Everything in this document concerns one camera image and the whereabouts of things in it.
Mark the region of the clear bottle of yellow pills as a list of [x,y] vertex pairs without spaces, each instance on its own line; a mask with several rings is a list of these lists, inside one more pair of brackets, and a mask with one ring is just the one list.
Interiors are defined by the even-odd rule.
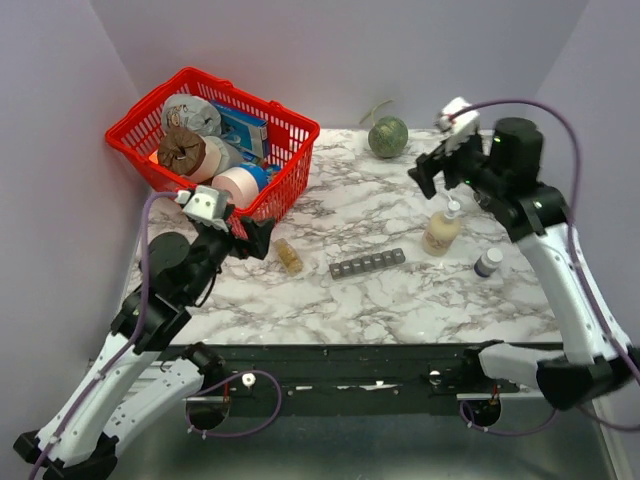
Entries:
[[303,262],[294,247],[285,239],[274,241],[276,254],[290,275],[297,275],[302,272]]

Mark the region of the grey weekly pill organizer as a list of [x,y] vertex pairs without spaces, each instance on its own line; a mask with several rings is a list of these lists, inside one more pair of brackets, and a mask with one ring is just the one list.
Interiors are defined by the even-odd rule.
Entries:
[[382,252],[343,260],[329,265],[329,273],[333,280],[341,280],[364,273],[376,272],[401,265],[406,261],[404,251],[394,248]]

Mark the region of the grey bottle white cap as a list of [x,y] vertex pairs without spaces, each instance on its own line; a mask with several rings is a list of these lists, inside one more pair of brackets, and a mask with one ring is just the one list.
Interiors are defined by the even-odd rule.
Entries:
[[489,278],[498,270],[504,256],[499,248],[489,248],[475,262],[474,272],[481,278]]

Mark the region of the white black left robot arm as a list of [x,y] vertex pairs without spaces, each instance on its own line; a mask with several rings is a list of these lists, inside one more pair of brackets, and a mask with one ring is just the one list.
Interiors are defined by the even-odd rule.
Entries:
[[210,294],[227,257],[264,259],[272,219],[241,220],[237,237],[225,222],[198,224],[194,241],[177,232],[145,241],[141,284],[124,300],[93,365],[62,409],[41,429],[21,434],[14,451],[47,479],[105,479],[131,440],[191,395],[226,393],[235,374],[203,343],[188,346],[132,398],[135,381],[190,321]]

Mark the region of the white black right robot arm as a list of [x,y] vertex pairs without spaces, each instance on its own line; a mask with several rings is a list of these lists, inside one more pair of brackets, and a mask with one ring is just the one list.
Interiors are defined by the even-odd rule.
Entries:
[[562,337],[561,351],[489,341],[469,348],[455,379],[480,392],[495,380],[538,389],[556,410],[569,410],[612,393],[639,376],[639,350],[614,320],[584,256],[563,195],[537,178],[543,136],[530,120],[507,117],[494,125],[483,151],[478,113],[466,107],[440,114],[444,134],[420,155],[409,176],[426,198],[442,173],[446,188],[466,183],[488,198],[487,211],[535,271]]

